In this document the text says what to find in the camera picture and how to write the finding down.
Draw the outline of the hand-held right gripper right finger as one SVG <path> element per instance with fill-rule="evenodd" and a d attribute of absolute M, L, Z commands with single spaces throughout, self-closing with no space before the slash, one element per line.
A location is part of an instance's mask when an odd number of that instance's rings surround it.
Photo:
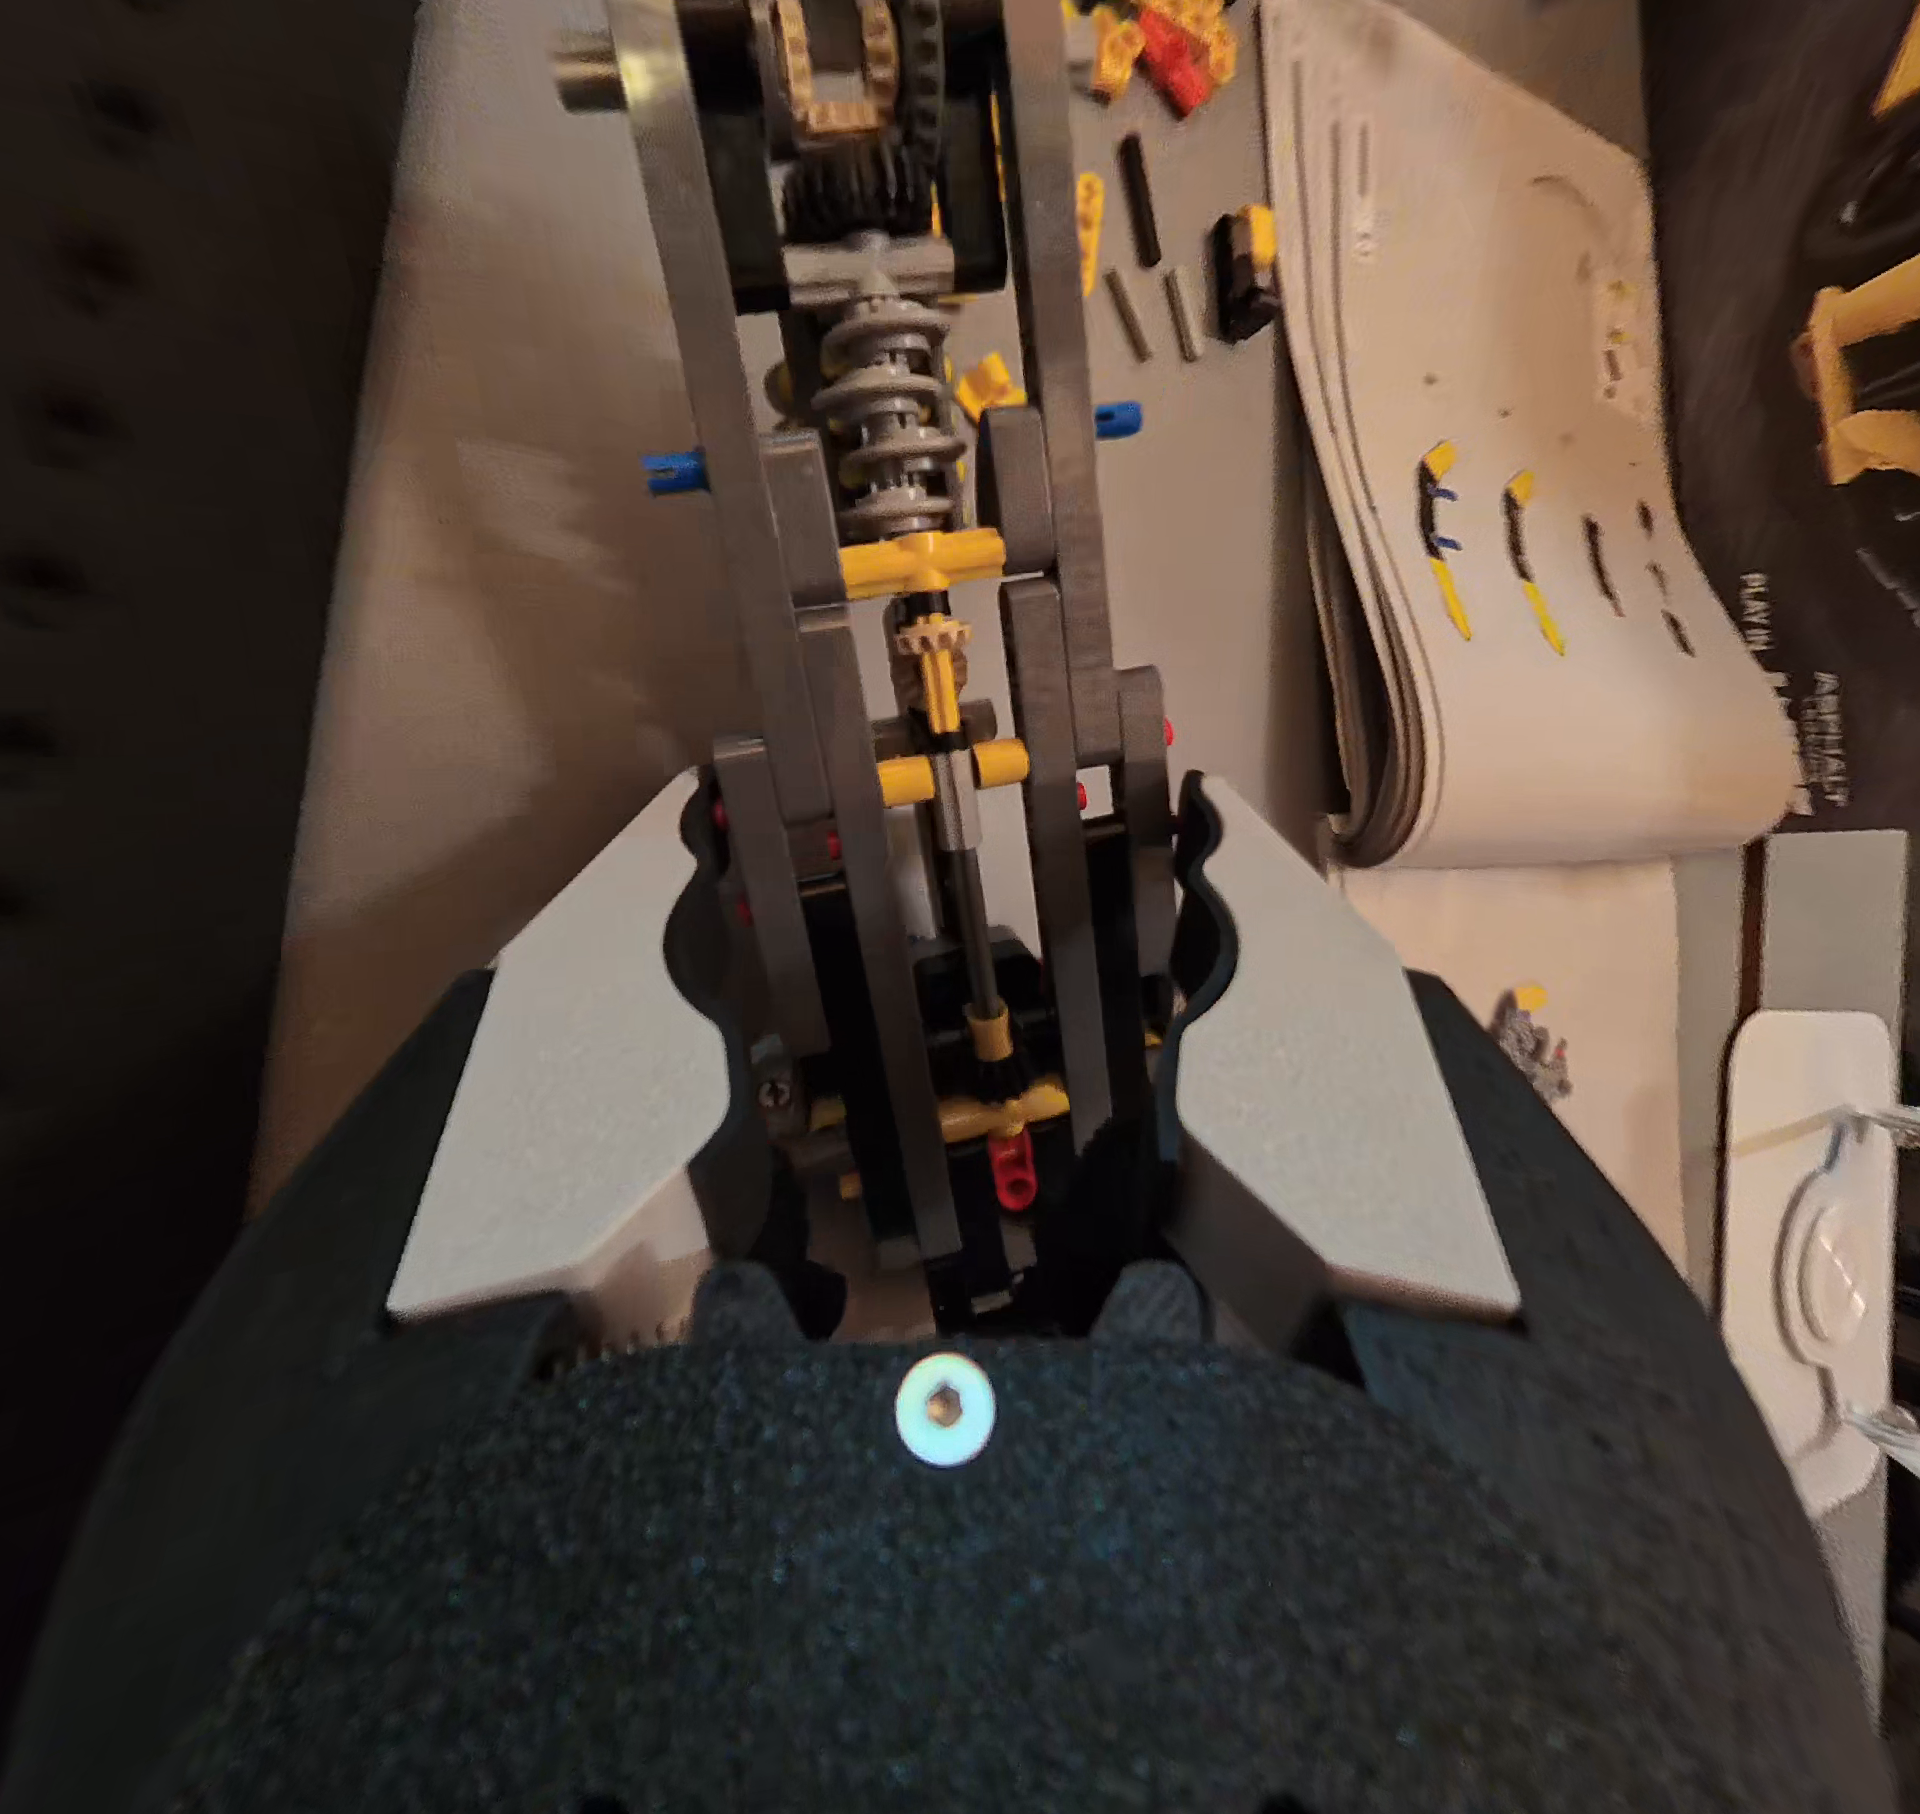
<path fill-rule="evenodd" d="M 1509 1320 L 1519 1281 L 1394 947 L 1190 771 L 1174 850 L 1164 1233 L 1234 1320 L 1379 1302 Z"/>

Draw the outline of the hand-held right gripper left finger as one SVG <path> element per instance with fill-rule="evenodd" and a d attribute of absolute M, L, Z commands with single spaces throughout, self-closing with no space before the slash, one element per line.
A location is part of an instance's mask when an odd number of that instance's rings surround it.
<path fill-rule="evenodd" d="M 713 782 L 670 778 L 496 954 L 388 1291 L 683 1320 L 772 1199 Z"/>

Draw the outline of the grey black lego chassis assembly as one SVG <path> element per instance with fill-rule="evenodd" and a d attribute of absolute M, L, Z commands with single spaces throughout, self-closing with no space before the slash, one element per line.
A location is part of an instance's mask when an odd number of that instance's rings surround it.
<path fill-rule="evenodd" d="M 757 729 L 706 766 L 807 1333 L 804 1143 L 934 1327 L 1089 1334 L 1169 1258 L 1160 676 L 1114 664 L 1059 0 L 605 0 L 555 60 L 652 204 Z"/>

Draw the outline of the black and yellow lego block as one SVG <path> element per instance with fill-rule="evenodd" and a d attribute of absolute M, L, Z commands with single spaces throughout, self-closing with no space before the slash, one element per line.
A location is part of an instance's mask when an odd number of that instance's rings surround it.
<path fill-rule="evenodd" d="M 1240 344 L 1260 335 L 1281 312 L 1277 224 L 1264 202 L 1218 215 L 1209 234 L 1209 265 L 1218 335 Z"/>

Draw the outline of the lego set box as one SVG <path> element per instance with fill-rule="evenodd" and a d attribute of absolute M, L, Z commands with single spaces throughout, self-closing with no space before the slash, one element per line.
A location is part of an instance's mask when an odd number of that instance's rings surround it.
<path fill-rule="evenodd" d="M 1812 296 L 1916 254 L 1916 0 L 1644 0 L 1669 443 L 1692 547 L 1787 713 L 1787 826 L 1916 834 L 1916 475 L 1830 482 Z"/>

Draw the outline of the white instruction booklet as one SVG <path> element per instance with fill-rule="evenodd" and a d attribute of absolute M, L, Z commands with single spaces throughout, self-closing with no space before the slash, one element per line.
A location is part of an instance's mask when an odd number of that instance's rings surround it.
<path fill-rule="evenodd" d="M 1646 172 L 1384 0 L 1264 0 L 1334 884 L 1679 1269 L 1677 867 L 1835 786 L 1673 502 Z"/>

